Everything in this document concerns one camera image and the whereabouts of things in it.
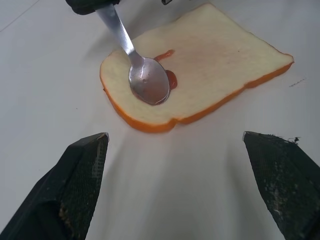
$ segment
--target spoon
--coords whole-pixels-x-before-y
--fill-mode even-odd
[[[150,105],[158,105],[166,101],[170,93],[170,86],[165,69],[154,59],[140,56],[136,52],[113,4],[97,9],[96,12],[114,34],[131,61],[129,84],[132,93]]]

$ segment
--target spoon handle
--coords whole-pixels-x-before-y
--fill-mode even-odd
[[[103,8],[97,9],[96,12],[98,13],[104,24],[116,37],[117,41],[120,43],[121,47],[129,56],[129,58],[135,56],[137,52],[123,23],[118,17],[115,6],[113,4],[108,4]]]

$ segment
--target white surface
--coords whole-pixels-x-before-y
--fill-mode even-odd
[[[200,2],[123,0],[117,9],[134,37]],[[299,136],[320,164],[320,3],[214,4],[292,54],[295,64],[166,134],[131,129],[107,101],[99,66],[114,42],[95,14],[78,16],[64,1],[40,0],[0,32],[0,229],[69,144],[109,132],[88,240],[284,239],[260,197],[242,134]]]
[[[0,0],[0,32],[28,11],[39,0]]]

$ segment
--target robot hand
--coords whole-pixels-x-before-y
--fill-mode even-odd
[[[167,5],[172,0],[161,0],[164,5]],[[72,10],[76,14],[87,15],[93,13],[96,9],[103,7],[105,4],[118,4],[120,0],[66,0]]]

